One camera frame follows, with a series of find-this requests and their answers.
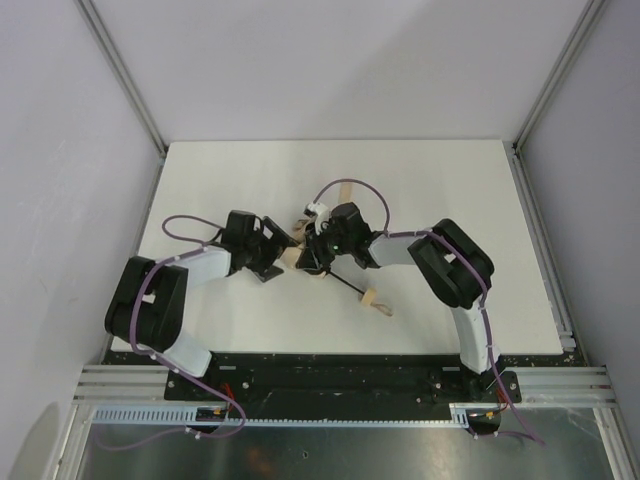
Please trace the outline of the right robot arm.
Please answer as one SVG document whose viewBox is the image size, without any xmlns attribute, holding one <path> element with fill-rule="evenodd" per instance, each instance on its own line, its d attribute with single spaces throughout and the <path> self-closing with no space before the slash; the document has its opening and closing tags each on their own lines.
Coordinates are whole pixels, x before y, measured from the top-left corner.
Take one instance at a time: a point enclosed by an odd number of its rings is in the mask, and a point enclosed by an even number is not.
<svg viewBox="0 0 640 480">
<path fill-rule="evenodd" d="M 331 271 L 339 256 L 362 269 L 414 265 L 434 295 L 451 309 L 460 360 L 480 376 L 499 376 L 500 352 L 494 346 L 486 310 L 495 267 L 489 256 L 456 224 L 445 218 L 417 231 L 374 231 L 353 202 L 333 209 L 310 203 L 304 215 L 302 253 L 296 267 L 316 275 Z"/>
</svg>

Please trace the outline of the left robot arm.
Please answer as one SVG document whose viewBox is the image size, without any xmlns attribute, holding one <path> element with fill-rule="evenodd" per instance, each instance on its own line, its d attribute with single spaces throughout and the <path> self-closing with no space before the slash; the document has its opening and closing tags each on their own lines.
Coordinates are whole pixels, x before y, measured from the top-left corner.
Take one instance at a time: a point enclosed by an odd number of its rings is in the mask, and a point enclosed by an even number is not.
<svg viewBox="0 0 640 480">
<path fill-rule="evenodd" d="M 275 262 L 294 239 L 268 217 L 233 210 L 210 240 L 163 260 L 131 257 L 123 270 L 104 327 L 134 352 L 201 378 L 212 353 L 183 327 L 187 293 L 243 269 L 267 282 L 283 273 Z"/>
</svg>

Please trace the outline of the beige folding umbrella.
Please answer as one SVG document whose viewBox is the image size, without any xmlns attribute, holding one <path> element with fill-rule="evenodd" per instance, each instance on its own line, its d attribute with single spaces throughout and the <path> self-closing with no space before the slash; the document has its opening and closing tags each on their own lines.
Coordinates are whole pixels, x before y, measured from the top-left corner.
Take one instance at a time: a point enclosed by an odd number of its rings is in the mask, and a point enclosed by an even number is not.
<svg viewBox="0 0 640 480">
<path fill-rule="evenodd" d="M 382 203 L 385 212 L 385 222 L 380 231 L 373 230 L 363 219 L 361 210 L 352 201 L 352 190 L 355 185 L 364 187 L 371 191 Z M 312 202 L 322 202 L 330 209 L 330 218 L 325 221 L 330 224 L 333 235 L 333 244 L 336 258 L 349 255 L 357 266 L 362 269 L 378 269 L 380 262 L 370 252 L 372 246 L 377 245 L 382 239 L 386 239 L 389 234 L 389 223 L 391 218 L 390 207 L 383 195 L 371 184 L 355 179 L 340 178 L 329 182 L 314 197 Z M 297 260 L 301 254 L 303 232 L 305 226 L 314 223 L 303 213 L 303 217 L 298 219 L 292 226 L 291 233 L 297 245 L 289 247 L 281 257 L 282 263 L 292 270 L 304 272 L 297 268 Z M 316 232 L 320 232 L 320 227 L 316 225 Z M 333 263 L 329 273 L 307 273 L 318 279 L 331 277 L 339 281 L 342 285 L 357 293 L 359 303 L 365 308 L 375 309 L 381 314 L 391 317 L 393 309 L 378 300 L 378 291 L 373 288 L 364 288 L 355 285 L 333 270 Z"/>
</svg>

